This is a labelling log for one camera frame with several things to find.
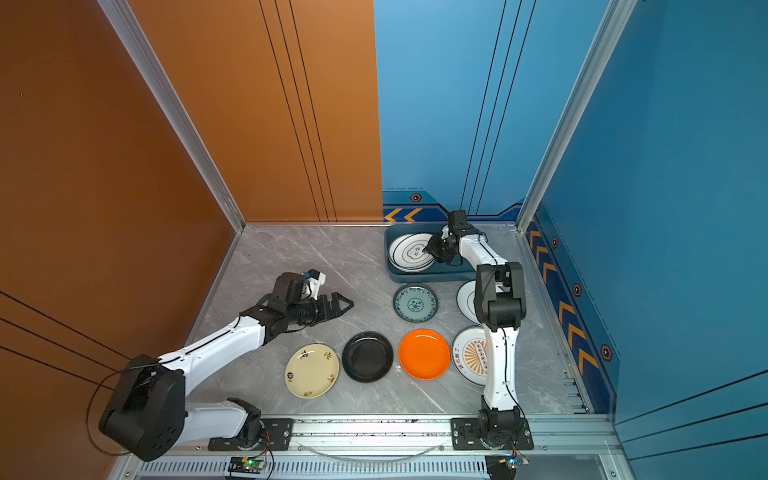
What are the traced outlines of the teal patterned plate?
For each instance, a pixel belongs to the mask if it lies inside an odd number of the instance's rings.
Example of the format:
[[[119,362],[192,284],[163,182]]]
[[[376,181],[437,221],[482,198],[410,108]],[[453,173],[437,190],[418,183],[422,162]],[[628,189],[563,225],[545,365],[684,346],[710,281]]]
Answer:
[[[435,292],[426,285],[408,284],[400,287],[393,297],[395,313],[409,323],[425,323],[439,309]]]

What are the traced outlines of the white plate quatrefoil motif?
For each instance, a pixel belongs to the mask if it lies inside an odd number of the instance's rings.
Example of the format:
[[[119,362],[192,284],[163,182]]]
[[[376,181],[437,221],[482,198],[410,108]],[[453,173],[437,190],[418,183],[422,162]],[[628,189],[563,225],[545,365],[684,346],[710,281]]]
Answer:
[[[476,312],[475,312],[475,293],[476,293],[476,281],[468,281],[464,283],[456,294],[456,303],[460,313],[472,324],[479,325]]]
[[[388,247],[390,264],[405,273],[418,273],[427,270],[435,263],[435,257],[426,251],[432,235],[413,233],[401,235]]]

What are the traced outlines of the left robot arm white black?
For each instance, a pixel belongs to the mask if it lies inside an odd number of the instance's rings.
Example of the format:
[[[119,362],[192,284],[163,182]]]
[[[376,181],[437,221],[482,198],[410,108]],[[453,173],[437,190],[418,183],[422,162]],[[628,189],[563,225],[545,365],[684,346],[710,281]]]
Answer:
[[[98,421],[99,432],[149,462],[173,447],[219,439],[251,449],[266,435],[259,408],[239,398],[191,403],[204,380],[280,335],[342,317],[351,299],[321,293],[321,272],[285,272],[271,292],[214,333],[160,357],[139,355],[114,373],[117,383]]]

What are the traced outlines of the left aluminium corner post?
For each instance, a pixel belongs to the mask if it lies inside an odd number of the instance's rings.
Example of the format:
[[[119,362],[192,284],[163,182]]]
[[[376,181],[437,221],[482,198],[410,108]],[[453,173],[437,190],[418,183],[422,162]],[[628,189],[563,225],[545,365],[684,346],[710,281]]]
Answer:
[[[237,235],[246,226],[234,196],[217,168],[194,122],[183,105],[176,89],[148,37],[144,33],[131,6],[124,0],[99,0],[119,40],[137,67],[157,104],[182,143],[222,213]]]

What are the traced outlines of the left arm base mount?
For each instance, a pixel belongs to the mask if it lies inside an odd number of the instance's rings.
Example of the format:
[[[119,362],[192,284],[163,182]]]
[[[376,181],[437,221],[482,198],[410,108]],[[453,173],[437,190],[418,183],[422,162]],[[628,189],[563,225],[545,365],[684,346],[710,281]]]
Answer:
[[[209,451],[256,451],[268,448],[272,452],[287,451],[293,434],[294,420],[291,418],[260,419],[245,426],[245,433],[233,438],[209,440]]]

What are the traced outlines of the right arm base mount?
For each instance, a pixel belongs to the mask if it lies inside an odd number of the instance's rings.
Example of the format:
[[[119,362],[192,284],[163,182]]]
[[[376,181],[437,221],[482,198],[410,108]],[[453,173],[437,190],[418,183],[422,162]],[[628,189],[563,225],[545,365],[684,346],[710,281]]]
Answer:
[[[535,448],[532,431],[526,421],[515,429],[486,431],[478,418],[452,418],[451,444],[454,450],[532,451]]]

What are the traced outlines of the left circuit board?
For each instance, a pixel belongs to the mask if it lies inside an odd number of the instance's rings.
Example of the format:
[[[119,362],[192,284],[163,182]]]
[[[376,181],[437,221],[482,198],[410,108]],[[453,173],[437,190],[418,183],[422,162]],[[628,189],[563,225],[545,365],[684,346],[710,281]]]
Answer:
[[[233,456],[229,459],[225,477],[227,479],[267,479],[269,475],[269,463],[264,458]]]

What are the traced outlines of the black plate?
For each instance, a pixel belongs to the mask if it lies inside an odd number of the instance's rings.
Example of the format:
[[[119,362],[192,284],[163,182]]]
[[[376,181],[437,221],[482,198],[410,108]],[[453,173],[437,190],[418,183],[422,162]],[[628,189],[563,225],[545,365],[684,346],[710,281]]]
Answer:
[[[381,333],[363,331],[354,335],[344,346],[342,367],[345,373],[359,383],[372,383],[390,371],[394,350]]]

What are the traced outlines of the aluminium rail frame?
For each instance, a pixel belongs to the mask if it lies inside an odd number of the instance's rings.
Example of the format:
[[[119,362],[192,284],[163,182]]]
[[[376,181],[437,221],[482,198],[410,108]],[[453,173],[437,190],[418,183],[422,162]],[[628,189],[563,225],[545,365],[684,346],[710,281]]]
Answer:
[[[485,457],[524,455],[515,479],[630,479],[633,472],[604,415],[531,415],[532,451],[454,450],[456,415],[296,415],[289,449],[209,451],[205,441],[143,462],[117,460],[113,479],[227,479],[229,459],[268,461],[267,479],[489,479]]]

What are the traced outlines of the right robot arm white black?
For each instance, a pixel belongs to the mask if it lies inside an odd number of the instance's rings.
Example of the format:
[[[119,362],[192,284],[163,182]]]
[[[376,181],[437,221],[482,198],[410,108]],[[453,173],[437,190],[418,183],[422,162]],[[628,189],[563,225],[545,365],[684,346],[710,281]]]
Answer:
[[[475,316],[483,328],[488,355],[478,437],[492,449],[533,449],[515,381],[517,339],[527,314],[522,265],[498,254],[463,210],[448,214],[447,225],[430,238],[426,252],[439,263],[459,255],[476,272]]]

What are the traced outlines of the sunburst plate front right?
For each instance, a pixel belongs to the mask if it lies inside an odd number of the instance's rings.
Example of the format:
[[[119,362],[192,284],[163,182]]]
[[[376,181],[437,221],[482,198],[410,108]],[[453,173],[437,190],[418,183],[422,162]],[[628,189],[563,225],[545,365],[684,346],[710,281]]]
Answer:
[[[486,385],[488,354],[482,327],[465,328],[454,337],[452,360],[456,370],[466,380],[475,385]]]

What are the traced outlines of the cream yellow plate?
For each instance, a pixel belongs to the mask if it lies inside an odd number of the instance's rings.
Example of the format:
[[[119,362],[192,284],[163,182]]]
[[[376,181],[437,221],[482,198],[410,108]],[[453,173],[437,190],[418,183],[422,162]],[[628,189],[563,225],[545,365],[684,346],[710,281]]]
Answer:
[[[340,360],[325,344],[314,343],[297,350],[289,359],[284,381],[288,390],[301,399],[313,399],[327,393],[336,383]]]

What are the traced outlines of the right circuit board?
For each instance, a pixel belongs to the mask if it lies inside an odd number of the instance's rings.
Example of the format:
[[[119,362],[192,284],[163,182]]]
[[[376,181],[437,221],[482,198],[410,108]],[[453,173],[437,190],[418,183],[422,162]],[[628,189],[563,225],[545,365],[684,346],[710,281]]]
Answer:
[[[489,455],[485,457],[486,471],[490,480],[514,480],[518,470],[527,466],[524,455]]]

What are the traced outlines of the orange plate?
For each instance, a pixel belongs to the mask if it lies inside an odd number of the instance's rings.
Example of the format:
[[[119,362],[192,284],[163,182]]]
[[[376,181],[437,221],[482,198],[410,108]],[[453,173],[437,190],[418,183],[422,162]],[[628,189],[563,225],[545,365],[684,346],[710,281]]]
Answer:
[[[418,329],[408,333],[398,347],[402,369],[412,378],[432,381],[440,378],[451,364],[451,350],[438,333]]]

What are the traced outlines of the circuit board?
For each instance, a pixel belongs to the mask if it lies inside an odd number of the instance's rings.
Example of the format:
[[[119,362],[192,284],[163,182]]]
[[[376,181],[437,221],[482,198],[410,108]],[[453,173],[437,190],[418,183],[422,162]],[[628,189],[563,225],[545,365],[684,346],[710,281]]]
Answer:
[[[264,458],[233,456],[229,459],[225,477],[227,479],[267,479],[269,475],[269,463]]]
[[[518,470],[527,466],[524,455],[489,455],[485,457],[486,471],[490,480],[514,480]]]

